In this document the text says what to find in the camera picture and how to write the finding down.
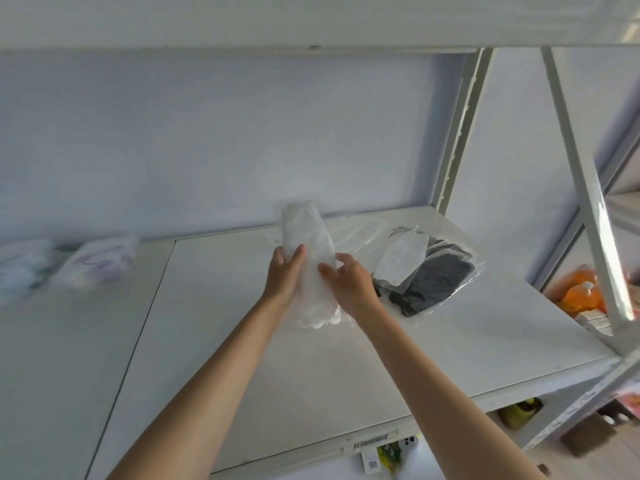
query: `barcode label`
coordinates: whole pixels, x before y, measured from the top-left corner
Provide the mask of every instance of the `barcode label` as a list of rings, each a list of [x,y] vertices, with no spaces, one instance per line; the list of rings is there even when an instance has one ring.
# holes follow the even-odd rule
[[[360,443],[355,443],[353,445],[353,449],[357,450],[358,448],[363,448],[364,446],[373,444],[373,443],[378,443],[380,441],[384,441],[389,437],[389,434],[387,433],[386,435],[382,435],[382,436],[376,436],[375,438],[372,438],[370,440],[366,440],[366,441],[361,441]]]

